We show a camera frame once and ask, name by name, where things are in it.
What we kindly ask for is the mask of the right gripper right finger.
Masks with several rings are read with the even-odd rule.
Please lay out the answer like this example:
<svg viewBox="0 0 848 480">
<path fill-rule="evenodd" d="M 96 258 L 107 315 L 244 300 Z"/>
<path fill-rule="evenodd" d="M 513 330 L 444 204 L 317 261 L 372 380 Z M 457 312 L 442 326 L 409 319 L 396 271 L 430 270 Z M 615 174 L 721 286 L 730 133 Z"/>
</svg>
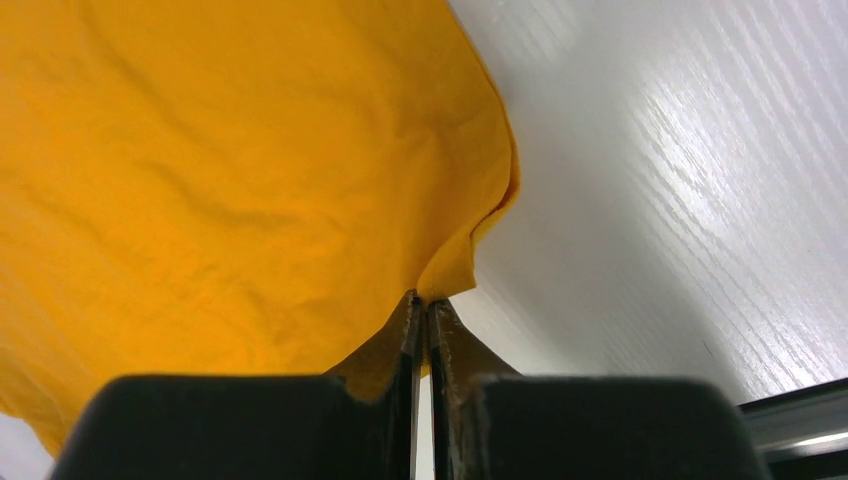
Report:
<svg viewBox="0 0 848 480">
<path fill-rule="evenodd" d="M 766 479 L 738 409 L 685 378 L 528 376 L 427 310 L 439 479 Z"/>
</svg>

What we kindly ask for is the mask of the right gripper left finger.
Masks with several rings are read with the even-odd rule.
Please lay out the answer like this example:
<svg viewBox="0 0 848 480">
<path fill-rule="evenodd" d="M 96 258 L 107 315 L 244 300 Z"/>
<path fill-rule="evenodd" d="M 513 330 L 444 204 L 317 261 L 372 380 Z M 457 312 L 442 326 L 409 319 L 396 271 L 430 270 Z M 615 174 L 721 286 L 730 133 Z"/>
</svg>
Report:
<svg viewBox="0 0 848 480">
<path fill-rule="evenodd" d="M 422 305 L 319 375 L 132 375 L 88 403 L 54 479 L 410 479 Z"/>
</svg>

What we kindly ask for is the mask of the yellow t-shirt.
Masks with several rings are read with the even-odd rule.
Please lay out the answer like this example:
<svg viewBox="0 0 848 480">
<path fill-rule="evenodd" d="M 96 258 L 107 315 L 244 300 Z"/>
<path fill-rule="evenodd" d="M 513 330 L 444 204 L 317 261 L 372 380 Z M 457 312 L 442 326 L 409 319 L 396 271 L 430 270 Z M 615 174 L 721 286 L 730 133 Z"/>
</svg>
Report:
<svg viewBox="0 0 848 480">
<path fill-rule="evenodd" d="M 57 455 L 119 376 L 326 370 L 519 184 L 443 1 L 5 1 L 1 410 Z"/>
</svg>

